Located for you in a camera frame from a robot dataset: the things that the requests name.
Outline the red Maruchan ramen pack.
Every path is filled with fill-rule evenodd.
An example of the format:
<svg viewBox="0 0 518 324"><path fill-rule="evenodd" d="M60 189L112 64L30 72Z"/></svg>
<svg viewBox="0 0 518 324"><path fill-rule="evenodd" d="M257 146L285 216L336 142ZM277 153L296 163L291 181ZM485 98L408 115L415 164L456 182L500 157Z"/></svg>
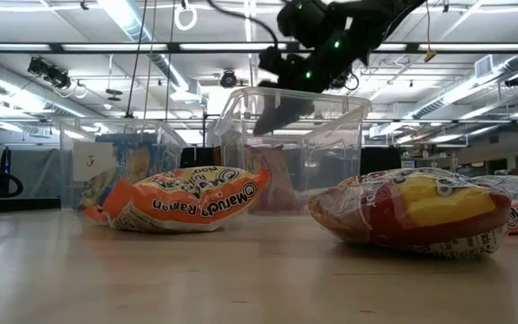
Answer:
<svg viewBox="0 0 518 324"><path fill-rule="evenodd" d="M310 216L343 242L444 258L496 252L507 232L510 195L440 168L357 175L308 199Z"/></svg>
<svg viewBox="0 0 518 324"><path fill-rule="evenodd" d="M270 180L249 207L253 213L297 211L299 202L290 180L283 145L252 147L245 145L245 169L257 174L265 168Z"/></svg>

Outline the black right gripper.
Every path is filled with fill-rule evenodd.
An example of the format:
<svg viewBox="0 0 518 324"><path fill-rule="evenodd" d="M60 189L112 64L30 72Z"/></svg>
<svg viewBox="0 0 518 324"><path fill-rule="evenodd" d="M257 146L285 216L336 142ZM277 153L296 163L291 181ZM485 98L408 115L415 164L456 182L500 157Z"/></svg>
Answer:
<svg viewBox="0 0 518 324"><path fill-rule="evenodd" d="M263 49L258 58L261 70L277 76L276 81L260 81L260 87L322 93L332 82L329 72L325 72L322 64L317 63L312 55L304 58L289 54L284 58L276 47L270 46ZM261 136L282 129L314 111L315 105L309 100L283 97L276 103L275 96L266 96L263 99L263 112L255 123L253 134Z"/></svg>

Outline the silver ceiling duct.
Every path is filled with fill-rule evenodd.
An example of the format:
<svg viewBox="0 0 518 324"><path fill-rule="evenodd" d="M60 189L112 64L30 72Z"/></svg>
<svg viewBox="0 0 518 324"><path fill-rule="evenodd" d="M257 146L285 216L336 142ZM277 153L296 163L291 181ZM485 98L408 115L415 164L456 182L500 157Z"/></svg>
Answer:
<svg viewBox="0 0 518 324"><path fill-rule="evenodd" d="M135 42L150 45L153 40L151 30L143 22L143 15L133 0L96 0L99 6L114 20L123 32ZM147 54L151 62L167 78L174 90L189 88L187 80L170 64L164 54Z"/></svg>
<svg viewBox="0 0 518 324"><path fill-rule="evenodd" d="M404 119L420 119L425 115L454 104L495 82L514 77L518 73L518 54L509 57L494 55L494 70L491 75L476 78L475 70L445 86L438 94L420 101Z"/></svg>

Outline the blue Maruchan ramen pack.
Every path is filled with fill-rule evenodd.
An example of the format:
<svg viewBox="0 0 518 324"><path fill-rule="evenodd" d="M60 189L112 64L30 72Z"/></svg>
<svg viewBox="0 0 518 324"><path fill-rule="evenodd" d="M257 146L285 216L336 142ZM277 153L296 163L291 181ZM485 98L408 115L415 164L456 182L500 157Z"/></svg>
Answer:
<svg viewBox="0 0 518 324"><path fill-rule="evenodd" d="M107 143L110 147L98 156L99 168L92 170L84 180L74 205L77 211L103 204L119 180L133 184L146 178L151 168L156 136L154 133L101 134L95 143Z"/></svg>
<svg viewBox="0 0 518 324"><path fill-rule="evenodd" d="M149 175L154 176L179 168L182 148L175 144L158 144L150 149Z"/></svg>

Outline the white air vent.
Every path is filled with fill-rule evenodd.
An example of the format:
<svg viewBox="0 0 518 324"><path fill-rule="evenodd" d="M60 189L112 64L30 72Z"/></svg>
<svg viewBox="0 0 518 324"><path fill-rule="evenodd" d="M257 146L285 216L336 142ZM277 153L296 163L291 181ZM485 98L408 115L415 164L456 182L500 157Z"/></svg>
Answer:
<svg viewBox="0 0 518 324"><path fill-rule="evenodd" d="M494 70L494 56L492 54L489 54L477 60L474 63L474 70L476 78L491 75Z"/></svg>

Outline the long ceiling light bar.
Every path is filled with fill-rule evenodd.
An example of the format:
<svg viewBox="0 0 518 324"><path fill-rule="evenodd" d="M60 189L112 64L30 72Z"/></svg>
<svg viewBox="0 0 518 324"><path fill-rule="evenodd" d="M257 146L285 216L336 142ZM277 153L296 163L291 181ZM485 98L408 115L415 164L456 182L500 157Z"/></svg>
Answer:
<svg viewBox="0 0 518 324"><path fill-rule="evenodd" d="M14 54L216 54L216 53L245 53L255 54L269 46L267 42L156 42L137 44L133 42L115 43L0 43L0 53ZM429 49L442 54L517 54L518 43L472 43L472 42L386 42L373 52L375 54L423 54Z"/></svg>

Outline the black aluminium rig frame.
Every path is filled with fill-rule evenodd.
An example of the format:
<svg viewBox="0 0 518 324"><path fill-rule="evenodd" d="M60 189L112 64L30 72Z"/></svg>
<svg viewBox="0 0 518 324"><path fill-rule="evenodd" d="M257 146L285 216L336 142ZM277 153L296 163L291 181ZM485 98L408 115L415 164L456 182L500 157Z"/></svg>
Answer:
<svg viewBox="0 0 518 324"><path fill-rule="evenodd" d="M22 212L59 209L61 201L55 198L0 199L0 212Z"/></svg>

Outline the black ceiling spotlights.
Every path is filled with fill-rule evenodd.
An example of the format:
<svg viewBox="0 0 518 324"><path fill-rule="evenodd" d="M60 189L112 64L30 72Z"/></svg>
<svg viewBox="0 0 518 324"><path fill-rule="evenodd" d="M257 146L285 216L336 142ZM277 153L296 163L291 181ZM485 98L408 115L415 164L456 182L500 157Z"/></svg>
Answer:
<svg viewBox="0 0 518 324"><path fill-rule="evenodd" d="M41 77L54 88L65 90L71 86L67 70L51 65L42 58L32 57L27 71L35 77Z"/></svg>

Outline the clear plastic bin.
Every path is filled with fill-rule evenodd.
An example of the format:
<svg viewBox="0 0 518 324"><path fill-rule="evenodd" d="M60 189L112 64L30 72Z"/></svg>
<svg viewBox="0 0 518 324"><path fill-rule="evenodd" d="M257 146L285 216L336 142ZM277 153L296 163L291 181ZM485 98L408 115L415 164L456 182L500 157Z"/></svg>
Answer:
<svg viewBox="0 0 518 324"><path fill-rule="evenodd" d="M83 188L84 180L92 170L99 168L100 154L109 150L110 144L95 143L97 136L112 133L154 133L156 143L175 144L183 149L185 141L167 123L158 120L59 118L54 121L60 135L60 171L63 179L61 207L74 208Z"/></svg>
<svg viewBox="0 0 518 324"><path fill-rule="evenodd" d="M315 111L282 129L255 136L255 123L263 112L263 99L275 96L312 101ZM314 94L266 87L246 87L231 93L212 126L215 144L226 167L245 169L245 145L283 145L290 180L299 202L297 211L255 215L301 215L307 201L360 172L362 122L371 109L366 99Z"/></svg>

